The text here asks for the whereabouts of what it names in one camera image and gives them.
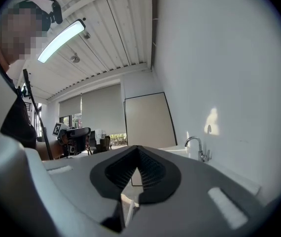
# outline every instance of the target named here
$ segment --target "gray surface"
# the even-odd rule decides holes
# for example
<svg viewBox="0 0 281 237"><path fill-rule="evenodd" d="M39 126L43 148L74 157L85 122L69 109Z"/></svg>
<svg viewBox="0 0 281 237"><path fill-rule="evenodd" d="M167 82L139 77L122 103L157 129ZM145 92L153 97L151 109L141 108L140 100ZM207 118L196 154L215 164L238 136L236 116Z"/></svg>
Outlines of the gray surface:
<svg viewBox="0 0 281 237"><path fill-rule="evenodd" d="M162 150L147 149L177 165L181 184L166 201L141 205L124 234L135 237L232 234L207 193L213 187L220 187L250 218L262 209L247 190L213 167Z"/></svg>
<svg viewBox="0 0 281 237"><path fill-rule="evenodd" d="M54 221L54 224L61 236L81 237L86 236L88 233L89 236L110 237L116 235L114 232L101 226L93 217L90 217L95 211L91 210L88 214L84 213L82 207L87 201L91 201L90 199L86 199L87 201L80 201L80 203L78 203L78 201L76 201L76 196L68 197L68 194L64 193L64 191L69 191L67 188L71 185L69 180L77 182L76 180L67 178L64 182L60 182L59 186L57 186L56 183L51 179L51 177L54 175L49 175L45 170L38 153L35 150L26 149L26 154L37 193L40 196L47 212ZM62 163L62 159L50 161L49 163L49 165L56 166L64 165Z"/></svg>
<svg viewBox="0 0 281 237"><path fill-rule="evenodd" d="M70 171L51 175L54 184L81 212L97 222L102 222L113 215L117 201L99 195L90 181L90 171L99 162L119 154L126 148L128 147L80 158L46 161L44 167L49 170L71 166L73 169Z"/></svg>

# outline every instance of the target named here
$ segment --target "black office chair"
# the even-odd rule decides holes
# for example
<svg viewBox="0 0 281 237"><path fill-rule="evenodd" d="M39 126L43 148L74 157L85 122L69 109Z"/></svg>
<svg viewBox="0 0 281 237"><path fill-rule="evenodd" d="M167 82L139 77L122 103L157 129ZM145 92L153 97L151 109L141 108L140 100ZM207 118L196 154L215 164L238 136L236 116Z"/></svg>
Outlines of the black office chair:
<svg viewBox="0 0 281 237"><path fill-rule="evenodd" d="M88 153L89 153L90 155L92 155L92 152L91 152L90 147L95 148L96 145L97 145L97 142L96 142L95 132L94 132L94 131L91 131L90 137L89 137L89 147L88 147Z"/></svg>

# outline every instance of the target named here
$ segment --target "black shirt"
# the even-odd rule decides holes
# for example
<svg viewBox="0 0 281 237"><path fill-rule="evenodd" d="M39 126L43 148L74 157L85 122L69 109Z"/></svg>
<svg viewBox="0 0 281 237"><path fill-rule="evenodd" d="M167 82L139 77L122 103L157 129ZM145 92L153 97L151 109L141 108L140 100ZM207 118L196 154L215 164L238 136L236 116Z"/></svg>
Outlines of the black shirt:
<svg viewBox="0 0 281 237"><path fill-rule="evenodd" d="M17 94L17 99L9 110L0 132L4 135L12 137L19 141L25 148L33 148L36 146L36 131L31 125L28 117L27 106L22 100L22 97L15 88L12 80L5 73L0 65L0 74L8 83L11 90Z"/></svg>

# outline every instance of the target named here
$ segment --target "black pole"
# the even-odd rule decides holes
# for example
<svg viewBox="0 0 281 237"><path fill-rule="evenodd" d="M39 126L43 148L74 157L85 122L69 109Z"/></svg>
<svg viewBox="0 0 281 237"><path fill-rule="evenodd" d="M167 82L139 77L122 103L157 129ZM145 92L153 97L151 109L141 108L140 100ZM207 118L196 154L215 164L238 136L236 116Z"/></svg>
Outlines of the black pole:
<svg viewBox="0 0 281 237"><path fill-rule="evenodd" d="M48 143L48 139L47 139L47 136L46 136L44 125L43 125L42 119L41 119L41 117L39 115L38 108L36 106L36 103L35 103L33 95L32 95L31 85L30 85L30 81L29 81L29 75L28 75L28 71L26 69L23 70L23 76L24 76L24 81L26 83L26 87L28 89L29 96L31 97L32 103L34 105L35 112L36 112L36 114L38 116L38 119L40 120L40 124L41 124L41 127L42 127L42 132L43 132L43 136L44 136L44 140L45 140L45 144L46 144L46 148L47 148L48 157L50 158L50 160L53 160L50 144Z"/></svg>

